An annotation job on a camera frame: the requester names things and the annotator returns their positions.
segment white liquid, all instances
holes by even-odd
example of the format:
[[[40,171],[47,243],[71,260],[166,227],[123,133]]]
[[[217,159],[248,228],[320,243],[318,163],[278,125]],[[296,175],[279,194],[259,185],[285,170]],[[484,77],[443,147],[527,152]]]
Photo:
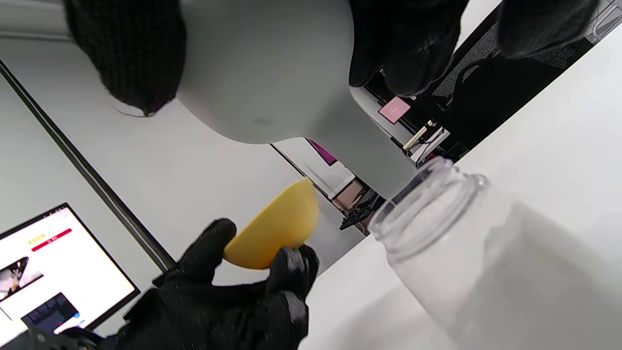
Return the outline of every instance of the white liquid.
[[[555,224],[515,207],[447,329],[467,350],[622,349],[622,280]]]

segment jar mouth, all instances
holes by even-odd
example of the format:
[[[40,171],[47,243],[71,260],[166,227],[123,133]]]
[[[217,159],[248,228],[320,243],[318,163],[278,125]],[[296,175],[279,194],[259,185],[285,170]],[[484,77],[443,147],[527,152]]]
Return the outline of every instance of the jar mouth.
[[[380,207],[368,229],[387,253],[410,257],[440,239],[487,185],[484,176],[462,174],[451,161],[436,157]],[[416,233],[404,236],[415,223]]]

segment laptop screen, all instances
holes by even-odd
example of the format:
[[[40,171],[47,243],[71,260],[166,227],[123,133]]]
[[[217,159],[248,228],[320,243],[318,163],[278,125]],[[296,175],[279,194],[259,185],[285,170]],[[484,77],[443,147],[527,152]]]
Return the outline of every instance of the laptop screen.
[[[0,234],[0,346],[28,327],[94,328],[138,294],[68,204]]]

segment pink card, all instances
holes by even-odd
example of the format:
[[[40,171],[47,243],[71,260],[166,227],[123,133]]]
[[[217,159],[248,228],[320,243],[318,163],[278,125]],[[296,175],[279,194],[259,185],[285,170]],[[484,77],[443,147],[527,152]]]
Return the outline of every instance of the pink card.
[[[395,124],[409,109],[411,109],[411,106],[408,103],[395,96],[389,103],[380,108],[378,113],[382,114],[392,124]]]

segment clear glass bottle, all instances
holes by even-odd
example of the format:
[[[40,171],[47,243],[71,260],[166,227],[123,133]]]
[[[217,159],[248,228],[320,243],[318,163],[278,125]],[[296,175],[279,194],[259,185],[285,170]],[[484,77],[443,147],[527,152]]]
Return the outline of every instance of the clear glass bottle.
[[[619,349],[622,278],[572,234],[435,158],[369,230],[460,349]]]

